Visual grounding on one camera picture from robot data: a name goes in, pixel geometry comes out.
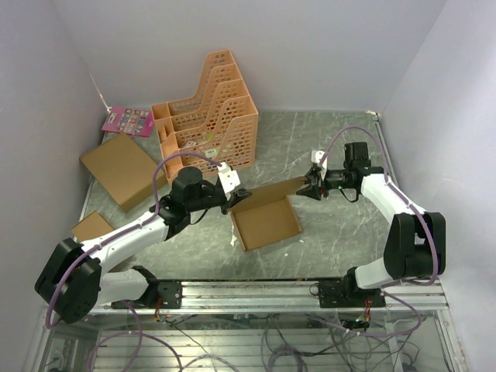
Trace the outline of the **brown cardboard box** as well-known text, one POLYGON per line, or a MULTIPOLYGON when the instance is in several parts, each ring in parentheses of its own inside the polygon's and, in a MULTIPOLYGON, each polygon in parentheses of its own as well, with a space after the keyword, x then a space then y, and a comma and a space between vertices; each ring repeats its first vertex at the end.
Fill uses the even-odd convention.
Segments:
POLYGON ((250 190, 251 196, 230 209, 236 237, 245 252, 256 250, 302 232, 290 197, 305 179, 289 180, 250 190))

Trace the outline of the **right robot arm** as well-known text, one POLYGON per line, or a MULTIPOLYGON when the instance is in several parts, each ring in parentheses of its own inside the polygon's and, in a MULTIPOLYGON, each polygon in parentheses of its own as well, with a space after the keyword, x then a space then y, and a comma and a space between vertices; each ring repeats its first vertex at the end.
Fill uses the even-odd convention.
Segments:
POLYGON ((356 307, 376 290, 399 281, 429 285, 446 269, 446 219, 438 212, 428 212, 401 191, 384 168, 374 166, 365 142, 344 146, 343 168, 330 170, 326 153, 313 150, 311 168, 305 175, 300 196, 321 200, 332 190, 342 195, 354 190, 355 197, 368 199, 389 223, 390 229, 382 258, 353 268, 351 282, 343 285, 345 303, 356 307))

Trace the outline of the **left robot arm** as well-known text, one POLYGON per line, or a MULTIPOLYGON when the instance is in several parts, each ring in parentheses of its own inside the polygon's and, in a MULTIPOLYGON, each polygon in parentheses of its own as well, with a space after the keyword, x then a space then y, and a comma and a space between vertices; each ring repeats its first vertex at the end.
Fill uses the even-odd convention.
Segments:
POLYGON ((192 224, 191 213, 220 208, 222 214, 251 196, 228 164, 218 168, 211 183, 196 167, 185 167, 173 180, 170 192, 138 219, 103 236, 58 243, 35 283, 36 293, 47 302, 46 326, 52 315, 71 324, 83 319, 96 305, 120 300, 149 308, 158 297, 159 281, 143 268, 121 273, 112 268, 154 244, 167 241, 192 224))

